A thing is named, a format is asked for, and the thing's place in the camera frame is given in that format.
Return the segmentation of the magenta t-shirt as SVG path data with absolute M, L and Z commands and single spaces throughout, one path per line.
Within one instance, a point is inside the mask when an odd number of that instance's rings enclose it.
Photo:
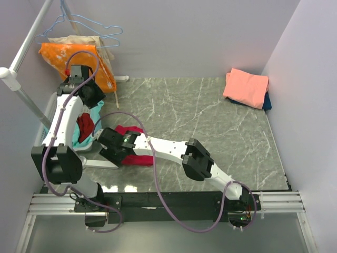
M 121 126 L 117 125 L 114 129 L 118 133 L 124 135 L 127 131 L 135 131 L 143 133 L 143 129 L 137 126 Z M 145 166 L 150 167 L 153 165 L 153 157 L 151 155 L 128 155 L 123 161 L 122 165 L 124 166 Z

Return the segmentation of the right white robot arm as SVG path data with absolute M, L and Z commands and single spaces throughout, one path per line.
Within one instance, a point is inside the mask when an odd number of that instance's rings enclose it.
M 236 210 L 243 210 L 250 203 L 249 191 L 223 172 L 197 139 L 169 141 L 150 137 L 144 132 L 120 134 L 111 128 L 103 129 L 94 138 L 102 146 L 100 155 L 118 167 L 129 155 L 169 160 L 182 165 L 188 178 L 206 181 L 224 192 Z

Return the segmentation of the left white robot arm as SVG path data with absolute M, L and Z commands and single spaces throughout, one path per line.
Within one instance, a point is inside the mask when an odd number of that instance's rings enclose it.
M 94 108 L 105 97 L 95 83 L 95 71 L 86 65 L 72 65 L 66 80 L 57 88 L 56 111 L 42 144 L 32 147 L 31 157 L 49 190 L 62 196 L 54 185 L 86 196 L 86 205 L 94 212 L 105 207 L 99 185 L 83 175 L 83 161 L 73 149 L 73 133 L 84 106 Z

